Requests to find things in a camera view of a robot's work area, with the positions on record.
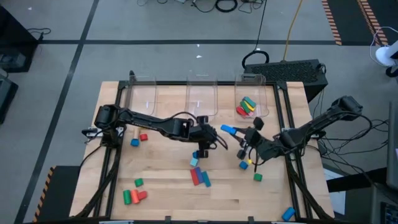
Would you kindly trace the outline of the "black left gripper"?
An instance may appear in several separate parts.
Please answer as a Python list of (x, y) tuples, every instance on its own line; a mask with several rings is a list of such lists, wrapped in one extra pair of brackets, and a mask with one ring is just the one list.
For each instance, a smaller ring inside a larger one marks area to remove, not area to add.
[(188, 130), (188, 142), (198, 143), (198, 152), (200, 158), (208, 157), (209, 149), (216, 149), (216, 141), (218, 141), (226, 150), (228, 144), (217, 133), (222, 133), (222, 125), (212, 127), (209, 124), (208, 116), (194, 116), (190, 119), (191, 123)]

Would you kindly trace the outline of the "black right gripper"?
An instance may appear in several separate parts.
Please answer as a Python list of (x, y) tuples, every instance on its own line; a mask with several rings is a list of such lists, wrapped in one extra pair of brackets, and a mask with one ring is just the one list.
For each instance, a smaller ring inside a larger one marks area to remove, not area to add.
[(255, 117), (253, 127), (237, 128), (233, 127), (237, 132), (244, 134), (244, 138), (235, 136), (240, 146), (248, 143), (259, 154), (261, 159), (271, 159), (274, 157), (274, 142), (263, 137), (259, 131), (263, 128), (264, 122), (260, 117)]

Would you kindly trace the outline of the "blue long block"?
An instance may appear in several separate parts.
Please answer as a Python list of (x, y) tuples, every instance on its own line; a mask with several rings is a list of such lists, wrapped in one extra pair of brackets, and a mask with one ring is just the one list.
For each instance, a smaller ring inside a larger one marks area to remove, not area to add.
[(237, 130), (234, 127), (228, 126), (226, 124), (222, 124), (220, 129), (230, 135), (235, 135)]

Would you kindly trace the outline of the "clear plastic bin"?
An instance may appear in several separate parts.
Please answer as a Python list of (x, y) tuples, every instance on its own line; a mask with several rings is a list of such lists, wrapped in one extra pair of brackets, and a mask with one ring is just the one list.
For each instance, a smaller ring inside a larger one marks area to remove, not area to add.
[(266, 78), (256, 74), (242, 74), (235, 77), (234, 102), (235, 108), (245, 96), (248, 96), (256, 103), (253, 116), (241, 116), (235, 109), (235, 118), (238, 121), (252, 122), (255, 117), (264, 118), (269, 114), (266, 96)]
[(196, 117), (207, 116), (208, 122), (218, 113), (217, 78), (209, 74), (187, 76), (185, 111)]
[(129, 74), (122, 91), (120, 106), (146, 115), (154, 115), (157, 101), (157, 79), (153, 75)]

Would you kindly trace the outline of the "black perforated computer case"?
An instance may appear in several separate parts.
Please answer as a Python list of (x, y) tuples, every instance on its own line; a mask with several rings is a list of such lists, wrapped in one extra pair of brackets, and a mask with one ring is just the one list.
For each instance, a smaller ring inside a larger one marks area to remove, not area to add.
[(271, 83), (302, 82), (308, 102), (328, 85), (326, 66), (318, 59), (250, 64), (244, 72), (264, 75)]

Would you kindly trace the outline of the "black floor bar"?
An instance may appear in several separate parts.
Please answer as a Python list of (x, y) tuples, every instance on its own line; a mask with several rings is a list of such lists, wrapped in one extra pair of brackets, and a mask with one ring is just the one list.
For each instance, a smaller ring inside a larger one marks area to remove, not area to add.
[(343, 192), (354, 189), (364, 189), (373, 184), (386, 185), (387, 168), (374, 169), (359, 174), (347, 175), (326, 182), (328, 191)]

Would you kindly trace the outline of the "black hazard-striped floor mat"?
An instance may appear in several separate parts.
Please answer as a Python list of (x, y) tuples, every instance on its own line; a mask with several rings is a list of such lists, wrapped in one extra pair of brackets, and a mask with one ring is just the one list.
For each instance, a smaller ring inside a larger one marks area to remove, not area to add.
[(376, 45), (398, 40), (398, 0), (356, 0)]
[(53, 166), (49, 169), (33, 224), (73, 224), (70, 210), (79, 171), (79, 166)]
[(359, 11), (356, 0), (321, 0), (336, 45), (355, 46), (361, 41), (349, 31), (349, 22)]

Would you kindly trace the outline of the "grey monitor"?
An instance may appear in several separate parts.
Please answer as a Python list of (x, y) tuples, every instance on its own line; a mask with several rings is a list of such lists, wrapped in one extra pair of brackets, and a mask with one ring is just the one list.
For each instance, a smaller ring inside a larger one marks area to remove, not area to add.
[(386, 183), (398, 190), (398, 103), (393, 101), (389, 103)]

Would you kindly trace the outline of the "white stand base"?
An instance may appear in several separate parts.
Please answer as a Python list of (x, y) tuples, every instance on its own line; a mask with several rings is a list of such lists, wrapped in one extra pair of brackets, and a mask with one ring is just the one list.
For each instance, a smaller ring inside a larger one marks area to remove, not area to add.
[(398, 65), (398, 40), (392, 45), (387, 45), (377, 49), (376, 60), (385, 67)]

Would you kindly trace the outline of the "dark grey case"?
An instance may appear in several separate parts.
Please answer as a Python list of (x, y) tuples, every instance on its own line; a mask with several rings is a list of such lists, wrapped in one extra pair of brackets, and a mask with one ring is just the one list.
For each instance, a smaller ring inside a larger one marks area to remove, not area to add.
[(0, 124), (3, 124), (7, 111), (16, 95), (18, 85), (9, 79), (0, 79)]

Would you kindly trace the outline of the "black cabinet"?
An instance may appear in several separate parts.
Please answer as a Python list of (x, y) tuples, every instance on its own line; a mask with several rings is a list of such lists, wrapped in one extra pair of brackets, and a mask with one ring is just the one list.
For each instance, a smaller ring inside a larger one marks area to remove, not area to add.
[(39, 41), (0, 5), (0, 68), (28, 72)]

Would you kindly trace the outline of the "silver right arm base bracket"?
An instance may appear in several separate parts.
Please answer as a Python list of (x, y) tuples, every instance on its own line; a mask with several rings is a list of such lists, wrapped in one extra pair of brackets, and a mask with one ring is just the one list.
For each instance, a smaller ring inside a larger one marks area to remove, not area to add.
[[(289, 131), (289, 130), (291, 130), (291, 129), (292, 129), (292, 128), (282, 128), (281, 131), (282, 131), (282, 132), (285, 132), (285, 131)], [(316, 132), (315, 134), (312, 134), (312, 135), (311, 135), (311, 138), (312, 138), (312, 139), (320, 139), (320, 138), (324, 137), (325, 135), (326, 135), (326, 131), (321, 130), (321, 131), (319, 131), (319, 132)]]

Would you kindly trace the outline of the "silver left arm base bracket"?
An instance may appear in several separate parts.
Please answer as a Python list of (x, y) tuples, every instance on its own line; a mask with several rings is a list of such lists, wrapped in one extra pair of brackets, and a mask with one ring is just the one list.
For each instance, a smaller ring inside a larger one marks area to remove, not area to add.
[(95, 127), (89, 127), (89, 128), (83, 129), (81, 131), (81, 133), (84, 136), (86, 136), (88, 139), (101, 137), (103, 135), (102, 130), (95, 128)]

